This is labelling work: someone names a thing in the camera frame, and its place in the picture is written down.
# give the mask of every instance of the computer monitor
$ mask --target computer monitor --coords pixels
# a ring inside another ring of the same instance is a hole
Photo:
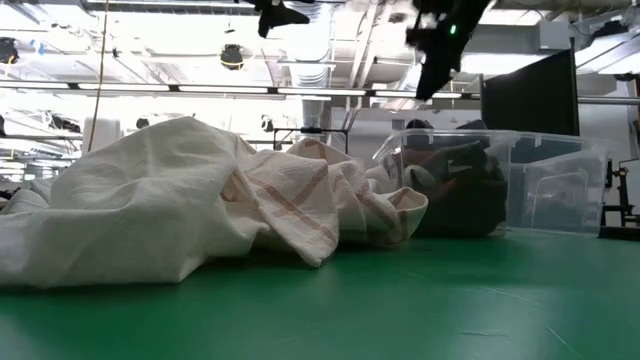
[[[485,80],[480,97],[489,129],[580,135],[571,50]]]

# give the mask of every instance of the white cloth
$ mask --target white cloth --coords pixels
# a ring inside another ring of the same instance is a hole
[[[254,243],[319,266],[338,238],[406,240],[427,206],[410,189],[373,193],[355,161],[315,140],[256,153],[188,117],[84,156],[47,208],[24,191],[16,201],[28,202],[0,216],[0,284],[179,282]]]

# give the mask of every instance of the green table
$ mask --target green table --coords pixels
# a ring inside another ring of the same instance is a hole
[[[640,243],[512,233],[0,293],[0,359],[640,359]]]

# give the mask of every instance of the plastic storage container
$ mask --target plastic storage container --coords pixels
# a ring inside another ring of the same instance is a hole
[[[374,160],[396,188],[429,198],[415,236],[501,236],[518,139],[512,131],[408,129],[387,138]]]
[[[520,133],[511,151],[508,226],[597,235],[606,141]]]

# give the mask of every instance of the ductwork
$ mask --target ductwork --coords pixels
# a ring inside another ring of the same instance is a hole
[[[325,62],[331,54],[331,4],[287,3],[292,10],[309,17],[309,25],[291,26],[290,61]],[[291,85],[294,87],[327,87],[329,67],[290,66]],[[322,124],[324,101],[302,101],[302,126],[326,126]]]

